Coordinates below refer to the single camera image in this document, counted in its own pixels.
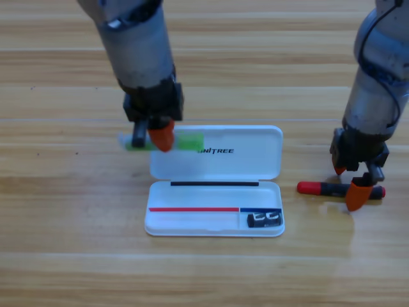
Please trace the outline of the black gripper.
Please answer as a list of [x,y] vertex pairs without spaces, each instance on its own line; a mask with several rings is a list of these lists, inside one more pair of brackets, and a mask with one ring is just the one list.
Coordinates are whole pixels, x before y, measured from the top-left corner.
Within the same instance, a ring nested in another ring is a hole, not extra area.
[[330,153],[337,175],[357,171],[361,163],[367,166],[361,177],[352,178],[346,193],[347,209],[359,210],[369,199],[373,186],[385,179],[382,168],[389,156],[386,143],[381,136],[363,134],[350,127],[336,128]]
[[174,123],[183,119],[184,96],[181,84],[173,78],[151,88],[123,87],[123,109],[134,124],[131,147],[149,144],[168,152],[174,144]]

